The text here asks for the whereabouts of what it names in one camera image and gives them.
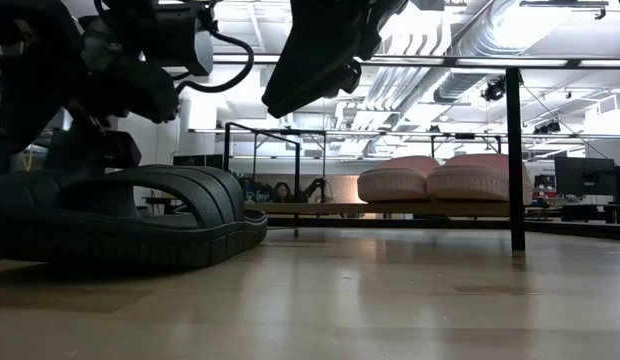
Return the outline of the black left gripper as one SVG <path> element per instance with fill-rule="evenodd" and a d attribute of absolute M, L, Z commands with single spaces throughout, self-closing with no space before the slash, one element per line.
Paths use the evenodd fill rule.
<path fill-rule="evenodd" d="M 161 67 L 139 61 L 132 43 L 132 19 L 140 0 L 94 0 L 102 21 L 122 53 L 130 59 L 111 63 L 93 74 L 95 110 L 99 115 L 137 114 L 153 123 L 176 118 L 179 97 L 172 77 Z M 88 115 L 80 101 L 87 88 L 85 43 L 61 0 L 0 0 L 0 46 L 32 42 L 52 51 L 1 55 L 0 145 L 21 152 L 33 143 L 61 108 L 74 117 L 72 133 L 88 138 Z"/>

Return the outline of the black rubber slide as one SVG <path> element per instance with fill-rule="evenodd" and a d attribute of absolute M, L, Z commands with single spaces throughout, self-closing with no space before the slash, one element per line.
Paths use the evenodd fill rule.
<path fill-rule="evenodd" d="M 0 176 L 4 259 L 201 268 L 257 247 L 267 227 L 239 182 L 212 167 Z"/>

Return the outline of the pink rubber slide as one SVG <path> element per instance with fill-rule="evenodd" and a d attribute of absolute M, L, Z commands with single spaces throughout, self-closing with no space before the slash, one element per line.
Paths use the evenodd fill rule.
<path fill-rule="evenodd" d="M 437 160 L 428 156 L 387 160 L 359 175 L 358 197 L 366 203 L 425 200 L 428 198 L 427 175 L 438 166 Z"/>
<path fill-rule="evenodd" d="M 450 158 L 426 176 L 427 194 L 450 201 L 508 202 L 509 159 L 504 154 L 465 154 Z"/>

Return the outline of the long ceiling light bar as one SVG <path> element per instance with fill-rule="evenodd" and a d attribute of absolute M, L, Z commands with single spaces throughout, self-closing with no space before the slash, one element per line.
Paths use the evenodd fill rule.
<path fill-rule="evenodd" d="M 334 55 L 277 55 L 256 54 L 253 56 L 255 65 L 276 65 L 284 60 L 308 60 L 312 63 L 346 62 L 356 60 L 361 66 L 383 67 L 429 67 L 429 68 L 472 68 L 472 69 L 520 69 L 539 70 L 620 70 L 620 58 L 534 58 L 534 57 L 452 57 L 452 56 L 407 56 L 380 55 L 368 60 L 352 56 Z"/>

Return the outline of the black ceiling spotlight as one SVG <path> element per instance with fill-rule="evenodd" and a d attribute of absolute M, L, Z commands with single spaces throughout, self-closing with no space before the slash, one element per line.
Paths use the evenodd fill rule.
<path fill-rule="evenodd" d="M 481 91 L 481 97 L 487 102 L 498 101 L 506 93 L 506 79 L 504 75 L 489 79 L 486 88 Z"/>

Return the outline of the person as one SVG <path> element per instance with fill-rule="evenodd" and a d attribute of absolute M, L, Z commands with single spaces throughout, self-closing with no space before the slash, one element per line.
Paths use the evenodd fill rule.
<path fill-rule="evenodd" d="M 272 200 L 274 203 L 291 203 L 295 197 L 287 183 L 278 182 L 273 188 Z"/>

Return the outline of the large silver ventilation duct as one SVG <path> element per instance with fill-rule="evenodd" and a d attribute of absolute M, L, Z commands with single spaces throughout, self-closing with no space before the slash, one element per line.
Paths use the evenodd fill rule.
<path fill-rule="evenodd" d="M 432 54 L 452 57 L 518 57 L 551 33 L 564 21 L 571 8 L 585 7 L 590 0 L 488 0 L 485 9 L 469 24 L 462 26 L 460 35 L 450 29 L 450 21 L 442 20 L 446 49 L 436 48 Z M 422 79 L 433 82 L 426 100 L 454 103 L 486 77 L 487 72 L 474 70 L 462 73 L 458 69 L 431 69 Z"/>

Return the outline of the wooden shelf with black frame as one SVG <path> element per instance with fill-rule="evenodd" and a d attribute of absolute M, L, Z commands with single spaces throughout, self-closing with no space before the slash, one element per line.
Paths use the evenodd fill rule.
<path fill-rule="evenodd" d="M 523 205 L 523 170 L 521 150 L 520 78 L 518 67 L 505 69 L 508 124 L 509 200 L 507 202 L 385 202 L 385 203 L 247 203 L 253 211 L 272 214 L 303 213 L 414 213 L 468 217 L 507 217 L 511 234 L 511 250 L 526 251 Z"/>

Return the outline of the black metal table frame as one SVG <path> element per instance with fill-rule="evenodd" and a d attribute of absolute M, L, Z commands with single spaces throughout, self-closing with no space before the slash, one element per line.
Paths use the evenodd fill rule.
<path fill-rule="evenodd" d="M 271 227 L 326 227 L 380 229 L 441 230 L 509 230 L 509 220 L 444 220 L 444 219 L 342 219 L 342 218 L 277 218 L 268 217 Z M 525 221 L 526 232 L 589 237 L 620 241 L 620 225 Z"/>

